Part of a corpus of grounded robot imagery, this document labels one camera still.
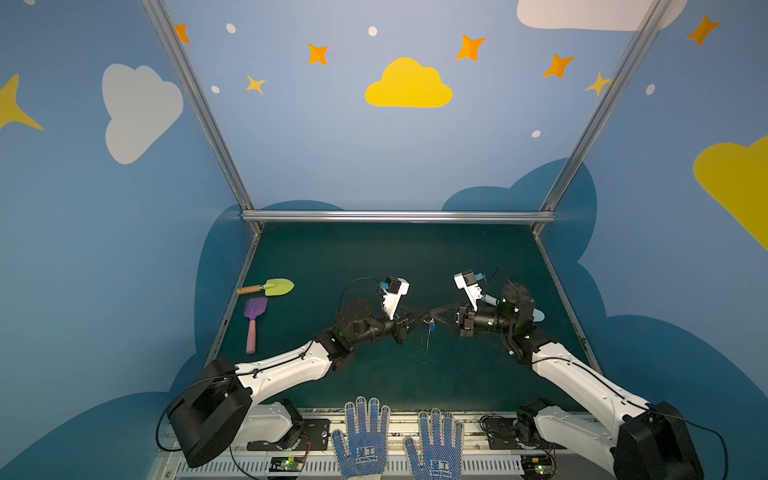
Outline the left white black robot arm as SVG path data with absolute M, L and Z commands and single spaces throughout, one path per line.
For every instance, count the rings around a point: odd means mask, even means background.
M 410 308 L 398 308 L 393 317 L 375 316 L 368 301 L 355 299 L 337 312 L 329 328 L 297 349 L 237 365 L 212 361 L 163 413 L 187 465 L 201 467 L 237 440 L 293 445 L 303 426 L 298 410 L 287 401 L 264 400 L 344 368 L 360 344 L 387 336 L 404 343 L 428 316 L 427 310 Z

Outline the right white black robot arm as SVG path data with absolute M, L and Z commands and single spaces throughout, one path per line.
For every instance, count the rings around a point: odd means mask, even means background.
M 518 412 L 520 443 L 557 444 L 616 479 L 701 479 L 704 476 L 688 424 L 671 404 L 652 404 L 579 360 L 538 327 L 544 314 L 529 290 L 516 283 L 500 296 L 457 281 L 469 302 L 431 310 L 431 317 L 472 337 L 493 332 L 520 365 L 559 387 L 592 415 L 586 421 L 538 400 Z

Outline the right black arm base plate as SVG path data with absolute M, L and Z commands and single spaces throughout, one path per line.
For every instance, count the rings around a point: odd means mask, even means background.
M 479 426 L 491 450 L 548 450 L 553 446 L 539 434 L 532 419 L 484 415 Z

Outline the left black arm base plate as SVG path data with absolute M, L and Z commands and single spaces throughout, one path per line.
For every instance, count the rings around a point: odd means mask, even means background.
M 308 419 L 292 426 L 277 442 L 253 441 L 248 451 L 326 451 L 330 440 L 328 419 Z

